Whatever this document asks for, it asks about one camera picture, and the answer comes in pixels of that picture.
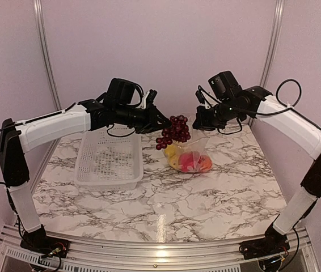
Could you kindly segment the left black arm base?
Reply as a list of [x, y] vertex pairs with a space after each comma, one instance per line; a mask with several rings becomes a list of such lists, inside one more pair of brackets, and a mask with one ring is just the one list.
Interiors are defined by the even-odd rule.
[[22, 248], [41, 253], [46, 257], [56, 255], [57, 257], [65, 258], [69, 245], [69, 240], [48, 236], [43, 225], [33, 232], [24, 230], [21, 234], [20, 246]]

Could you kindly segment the orange toy pumpkin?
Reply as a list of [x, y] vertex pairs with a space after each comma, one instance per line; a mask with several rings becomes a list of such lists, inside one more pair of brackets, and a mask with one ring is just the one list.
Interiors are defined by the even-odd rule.
[[208, 156], [200, 157], [200, 172], [205, 173], [211, 170], [212, 168], [212, 160]]

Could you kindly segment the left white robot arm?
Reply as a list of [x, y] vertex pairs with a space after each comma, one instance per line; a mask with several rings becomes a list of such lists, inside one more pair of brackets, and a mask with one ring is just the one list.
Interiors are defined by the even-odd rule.
[[0, 166], [3, 180], [21, 220], [30, 233], [28, 242], [38, 252], [50, 248], [32, 197], [32, 151], [68, 135], [95, 131], [111, 125], [124, 125], [137, 134], [148, 134], [170, 126], [170, 120], [152, 103], [144, 108], [105, 105], [88, 99], [53, 113], [27, 120], [3, 121], [0, 131]]

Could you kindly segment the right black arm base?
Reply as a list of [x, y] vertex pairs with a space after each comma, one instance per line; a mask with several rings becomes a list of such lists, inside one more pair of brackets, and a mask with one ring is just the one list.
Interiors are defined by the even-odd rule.
[[273, 228], [271, 224], [261, 239], [243, 241], [240, 243], [239, 252], [245, 260], [265, 257], [290, 249], [288, 238]]

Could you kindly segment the purple toy grape bunch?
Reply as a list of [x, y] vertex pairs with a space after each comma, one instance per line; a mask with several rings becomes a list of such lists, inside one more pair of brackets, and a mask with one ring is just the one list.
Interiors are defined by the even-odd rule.
[[161, 136], [155, 142], [157, 150], [166, 149], [173, 143], [186, 143], [191, 139], [191, 130], [185, 115], [171, 116], [171, 126], [162, 130]]

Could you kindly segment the yellow toy banana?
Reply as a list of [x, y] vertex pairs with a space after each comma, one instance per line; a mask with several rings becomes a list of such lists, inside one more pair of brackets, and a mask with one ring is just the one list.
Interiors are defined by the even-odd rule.
[[179, 167], [178, 159], [179, 158], [177, 156], [173, 156], [173, 157], [169, 158], [169, 160], [168, 160], [169, 165], [174, 169], [178, 169], [178, 167]]

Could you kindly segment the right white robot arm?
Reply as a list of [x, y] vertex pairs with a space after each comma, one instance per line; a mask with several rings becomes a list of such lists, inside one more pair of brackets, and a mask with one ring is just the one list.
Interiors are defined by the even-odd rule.
[[283, 105], [268, 90], [254, 86], [245, 90], [233, 89], [235, 95], [207, 106], [200, 87], [196, 96], [200, 105], [192, 127], [196, 130], [224, 129], [228, 121], [249, 116], [258, 119], [291, 139], [313, 160], [287, 206], [269, 226], [260, 241], [260, 249], [271, 254], [282, 244], [286, 235], [313, 209], [321, 198], [321, 127], [313, 125], [296, 112], [292, 105]]

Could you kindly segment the red toy bell pepper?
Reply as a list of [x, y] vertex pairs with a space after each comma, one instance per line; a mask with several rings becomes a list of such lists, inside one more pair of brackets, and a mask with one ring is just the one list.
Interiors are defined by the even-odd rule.
[[200, 153], [197, 151], [182, 153], [178, 159], [178, 164], [179, 164], [178, 169], [181, 172], [185, 172], [185, 173], [195, 172], [197, 169], [199, 158], [200, 158]]

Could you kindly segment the clear zip top bag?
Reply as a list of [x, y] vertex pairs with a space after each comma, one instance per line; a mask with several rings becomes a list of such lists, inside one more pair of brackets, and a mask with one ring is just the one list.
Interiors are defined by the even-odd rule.
[[209, 137], [192, 127], [193, 116], [171, 116], [171, 126], [156, 139], [157, 150], [162, 150], [168, 164], [183, 173], [206, 173], [212, 168], [212, 160], [206, 153]]

